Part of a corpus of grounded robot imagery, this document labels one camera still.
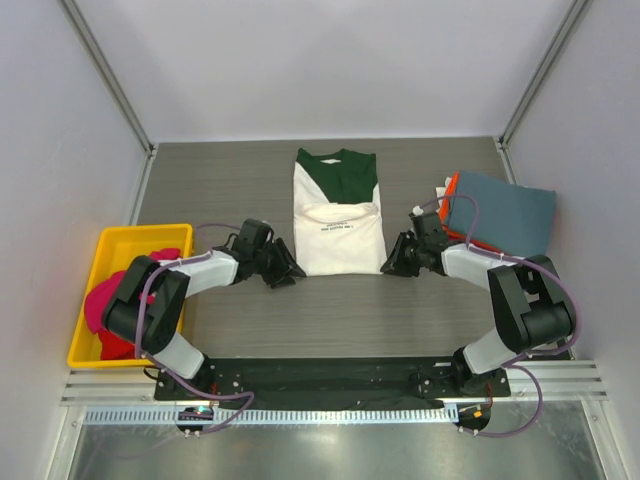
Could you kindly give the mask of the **white and green t-shirt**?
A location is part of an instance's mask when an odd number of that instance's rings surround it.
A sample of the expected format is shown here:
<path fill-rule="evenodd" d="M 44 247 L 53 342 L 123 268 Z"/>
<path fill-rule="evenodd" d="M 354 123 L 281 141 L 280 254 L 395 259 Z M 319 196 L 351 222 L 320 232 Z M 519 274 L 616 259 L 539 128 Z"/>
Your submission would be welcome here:
<path fill-rule="evenodd" d="M 387 253 L 376 155 L 299 149 L 293 229 L 296 261 L 306 275 L 379 275 Z"/>

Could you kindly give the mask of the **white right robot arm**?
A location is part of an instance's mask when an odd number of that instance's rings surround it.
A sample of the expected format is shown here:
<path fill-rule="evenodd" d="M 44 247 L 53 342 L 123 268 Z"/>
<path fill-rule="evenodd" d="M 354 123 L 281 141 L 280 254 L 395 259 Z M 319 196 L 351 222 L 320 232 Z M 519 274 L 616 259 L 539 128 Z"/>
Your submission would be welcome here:
<path fill-rule="evenodd" d="M 451 239 L 436 213 L 410 215 L 381 272 L 417 277 L 423 269 L 489 292 L 494 327 L 452 356 L 451 383 L 460 394 L 485 390 L 498 371 L 534 350 L 577 332 L 574 302 L 544 255 L 513 257 Z"/>

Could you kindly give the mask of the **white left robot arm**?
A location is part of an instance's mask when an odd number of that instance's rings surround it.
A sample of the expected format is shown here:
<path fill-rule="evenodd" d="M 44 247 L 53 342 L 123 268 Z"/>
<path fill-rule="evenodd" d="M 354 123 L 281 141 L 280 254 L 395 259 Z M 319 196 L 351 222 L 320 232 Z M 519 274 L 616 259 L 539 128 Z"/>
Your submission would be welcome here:
<path fill-rule="evenodd" d="M 205 397 L 212 387 L 208 357 L 178 332 L 185 300 L 259 275 L 276 289 L 293 285 L 306 273 L 284 240 L 265 222 L 247 219 L 221 246 L 188 258 L 160 261 L 136 257 L 102 313 L 102 327 L 178 375 L 188 398 Z"/>

